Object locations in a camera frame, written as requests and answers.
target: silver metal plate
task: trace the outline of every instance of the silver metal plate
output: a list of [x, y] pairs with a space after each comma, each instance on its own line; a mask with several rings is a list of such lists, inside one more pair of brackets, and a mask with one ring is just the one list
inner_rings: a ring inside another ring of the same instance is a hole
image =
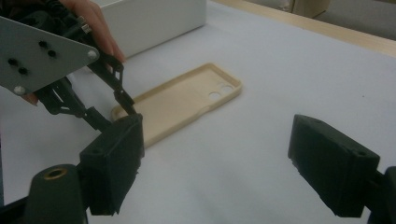
[[0, 17], [0, 85], [37, 91], [99, 58], [97, 49]]

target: white surface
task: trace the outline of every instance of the white surface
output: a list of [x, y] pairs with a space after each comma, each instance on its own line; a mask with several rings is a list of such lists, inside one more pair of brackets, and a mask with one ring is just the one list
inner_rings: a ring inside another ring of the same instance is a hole
[[206, 0], [93, 0], [129, 57], [205, 24]]
[[[296, 113], [322, 119], [379, 154], [379, 171], [395, 165], [396, 59], [208, 2], [206, 26], [125, 64], [126, 90], [136, 96], [207, 62], [241, 79], [241, 95], [150, 147], [120, 214], [90, 223], [366, 223], [367, 211], [335, 217], [291, 165], [291, 124]], [[109, 115], [105, 84], [76, 80], [86, 106]], [[76, 164], [98, 133], [0, 94], [10, 203], [41, 169]]]

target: white box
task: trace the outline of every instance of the white box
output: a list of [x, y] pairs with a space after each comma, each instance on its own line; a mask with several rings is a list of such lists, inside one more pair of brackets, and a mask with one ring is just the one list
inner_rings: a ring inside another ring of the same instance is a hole
[[129, 57], [206, 22], [206, 0], [93, 0]]

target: beige phone case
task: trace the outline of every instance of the beige phone case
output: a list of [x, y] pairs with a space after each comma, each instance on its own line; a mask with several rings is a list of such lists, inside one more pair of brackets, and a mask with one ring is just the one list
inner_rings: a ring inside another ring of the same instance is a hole
[[[143, 115], [145, 148], [233, 99], [241, 90], [238, 79], [207, 63], [136, 97], [134, 109]], [[127, 115], [120, 105], [111, 113], [114, 120]]]

